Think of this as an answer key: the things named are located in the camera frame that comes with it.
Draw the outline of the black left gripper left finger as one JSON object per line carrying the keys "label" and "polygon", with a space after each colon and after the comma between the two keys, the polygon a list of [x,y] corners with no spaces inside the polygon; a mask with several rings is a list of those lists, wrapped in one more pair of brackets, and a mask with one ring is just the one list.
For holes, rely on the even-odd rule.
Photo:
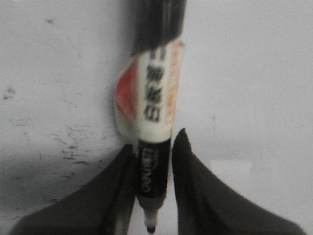
{"label": "black left gripper left finger", "polygon": [[12,235],[126,235],[136,192],[137,162],[130,144],[85,186],[22,218]]}

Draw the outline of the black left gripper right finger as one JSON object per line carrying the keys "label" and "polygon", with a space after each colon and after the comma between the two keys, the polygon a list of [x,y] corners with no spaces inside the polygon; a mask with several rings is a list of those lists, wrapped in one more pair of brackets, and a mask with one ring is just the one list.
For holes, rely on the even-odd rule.
{"label": "black left gripper right finger", "polygon": [[175,138],[172,169],[180,235],[303,235],[227,186],[192,152],[185,129]]}

